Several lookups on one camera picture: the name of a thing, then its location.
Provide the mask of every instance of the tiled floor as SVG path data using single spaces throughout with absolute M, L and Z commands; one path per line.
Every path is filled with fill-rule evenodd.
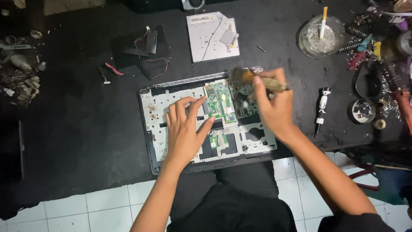
M 360 170 L 342 153 L 327 153 L 348 175 Z M 298 232 L 315 232 L 322 218 L 332 212 L 294 158 L 273 161 L 279 198 L 291 208 Z M 356 182 L 376 185 L 372 175 Z M 0 232 L 116 232 L 129 231 L 152 189 L 154 181 L 125 185 L 85 195 L 41 202 L 14 218 L 0 220 Z M 396 232 L 412 228 L 407 206 L 393 206 L 371 199 L 382 219 Z

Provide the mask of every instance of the work table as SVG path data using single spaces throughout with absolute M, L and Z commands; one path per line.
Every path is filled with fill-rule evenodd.
M 235 66 L 284 67 L 293 89 L 293 121 L 323 151 L 369 144 L 374 138 L 397 140 L 398 119 L 376 135 L 372 124 L 356 125 L 346 109 L 357 99 L 351 88 L 354 72 L 347 71 L 345 54 L 314 60 L 296 45 L 298 29 L 329 7 L 328 14 L 349 21 L 361 13 L 360 1 L 240 0 L 207 5 L 234 18 L 240 56 L 202 62 L 192 69 L 186 16 L 180 10 L 137 14 L 122 4 L 107 5 L 47 16 L 45 46 L 39 47 L 47 70 L 40 77 L 40 94 L 19 113 L 24 125 L 26 151 L 24 179 L 3 189 L 15 206 L 60 199 L 75 194 L 119 187 L 156 178 L 145 149 L 137 94 L 140 89 L 177 78 L 219 73 Z M 171 62 L 164 75 L 148 80 L 142 74 L 114 76 L 103 84 L 97 65 L 114 64 L 112 38 L 163 24 L 171 47 Z M 267 51 L 262 52 L 257 46 Z M 319 89 L 332 88 L 328 114 L 316 139 L 316 100 Z

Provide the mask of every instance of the hand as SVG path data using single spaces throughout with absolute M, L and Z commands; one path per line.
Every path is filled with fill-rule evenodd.
M 184 97 L 169 106 L 169 112 L 166 114 L 169 151 L 163 161 L 163 168 L 172 166 L 180 173 L 199 151 L 215 121 L 214 116 L 208 118 L 196 133 L 197 112 L 205 100 L 206 96 L 198 100 Z M 189 116 L 186 116 L 185 109 L 189 107 L 189 103 L 190 112 Z
M 282 141 L 294 126 L 292 122 L 293 91 L 276 92 L 274 98 L 269 100 L 260 77 L 273 78 L 286 83 L 285 71 L 283 68 L 272 69 L 269 72 L 257 73 L 253 79 L 260 119 Z

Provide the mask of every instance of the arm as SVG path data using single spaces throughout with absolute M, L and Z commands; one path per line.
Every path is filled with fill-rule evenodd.
M 258 75 L 286 82 L 282 68 Z M 275 97 L 269 100 L 258 76 L 255 77 L 253 84 L 262 122 L 300 160 L 331 210 L 336 213 L 337 209 L 340 209 L 352 215 L 376 213 L 362 190 L 293 124 L 293 92 L 289 90 L 275 93 Z
M 130 232 L 164 232 L 179 175 L 199 151 L 215 119 L 212 117 L 206 120 L 196 133 L 197 112 L 205 99 L 205 96 L 198 100 L 184 97 L 169 107 L 166 114 L 169 150 L 163 161 L 162 170 Z M 189 103 L 191 109 L 189 116 L 186 116 L 185 108 L 189 107 Z

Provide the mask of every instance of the black and white screwdriver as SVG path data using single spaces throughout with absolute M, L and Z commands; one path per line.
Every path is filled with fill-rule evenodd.
M 326 103 L 328 102 L 328 96 L 331 93 L 332 89 L 330 87 L 323 87 L 322 94 L 319 96 L 318 102 L 319 106 L 317 107 L 316 113 L 316 125 L 315 125 L 315 138 L 318 136 L 319 129 L 323 124 L 325 114 L 326 114 Z

